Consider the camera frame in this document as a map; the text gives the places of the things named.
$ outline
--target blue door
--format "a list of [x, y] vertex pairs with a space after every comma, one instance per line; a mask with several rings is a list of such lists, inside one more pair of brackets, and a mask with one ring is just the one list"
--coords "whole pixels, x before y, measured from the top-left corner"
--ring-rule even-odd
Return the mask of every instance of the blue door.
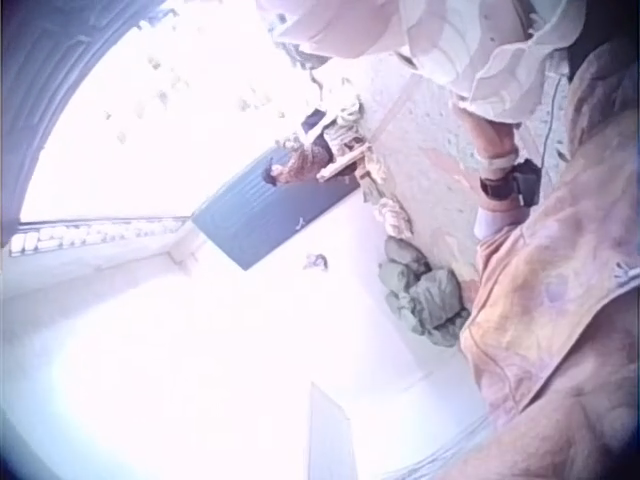
[[354, 177], [274, 188], [262, 171], [285, 163], [274, 147], [229, 181], [194, 215], [193, 222], [220, 250], [248, 270], [297, 232], [358, 189]]

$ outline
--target hand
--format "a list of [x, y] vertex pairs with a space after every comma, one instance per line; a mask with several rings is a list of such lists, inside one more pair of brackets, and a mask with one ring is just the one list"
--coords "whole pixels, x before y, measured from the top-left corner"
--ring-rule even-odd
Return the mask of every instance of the hand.
[[478, 155], [486, 160], [501, 158], [518, 151], [515, 141], [516, 125], [482, 118], [458, 106], [457, 98], [451, 102], [454, 115], [464, 125], [476, 147]]

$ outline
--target white wall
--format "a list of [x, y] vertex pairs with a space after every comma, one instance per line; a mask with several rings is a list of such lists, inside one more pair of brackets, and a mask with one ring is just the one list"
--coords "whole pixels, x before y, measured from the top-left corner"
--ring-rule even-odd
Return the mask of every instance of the white wall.
[[183, 231], [121, 242], [10, 257], [2, 251], [2, 296], [9, 298], [166, 253]]
[[[252, 292], [275, 299], [270, 323], [305, 345], [291, 361], [352, 418], [364, 479], [426, 457], [486, 412], [461, 353], [388, 312], [377, 278], [384, 238], [356, 192], [248, 272], [195, 233], [172, 250], [206, 292], [231, 303], [260, 302]], [[329, 271], [303, 271], [308, 253], [323, 253]]]
[[5, 302], [2, 406], [61, 478], [303, 478], [298, 345], [194, 284], [160, 255]]

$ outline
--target dusty floor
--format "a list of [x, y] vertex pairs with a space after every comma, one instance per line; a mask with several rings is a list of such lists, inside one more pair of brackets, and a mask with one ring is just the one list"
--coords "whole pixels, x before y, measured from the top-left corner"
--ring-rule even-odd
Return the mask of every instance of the dusty floor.
[[[344, 76], [355, 84], [365, 107], [362, 128], [390, 172], [386, 187], [412, 218], [413, 243], [434, 265], [454, 269], [469, 305], [478, 280], [472, 233], [477, 163], [473, 147], [449, 111], [447, 92], [412, 74], [392, 55], [333, 60], [318, 76], [328, 82]], [[552, 118], [551, 99], [558, 81], [549, 77], [543, 105], [529, 123], [540, 151]], [[564, 152], [562, 106], [566, 94], [567, 84], [562, 80], [548, 140], [543, 198], [563, 166], [556, 149]]]

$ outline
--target fabric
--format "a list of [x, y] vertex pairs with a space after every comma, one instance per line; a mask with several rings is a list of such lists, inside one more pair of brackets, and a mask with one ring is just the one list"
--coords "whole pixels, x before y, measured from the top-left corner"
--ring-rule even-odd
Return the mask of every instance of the fabric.
[[501, 429], [441, 478], [599, 478], [637, 425], [636, 62], [618, 42], [585, 61], [556, 191], [479, 247], [461, 346]]
[[515, 0], [399, 5], [415, 70], [467, 98], [461, 107], [505, 123], [526, 121], [540, 105], [549, 61], [578, 37], [586, 10], [586, 0], [553, 2], [545, 16]]

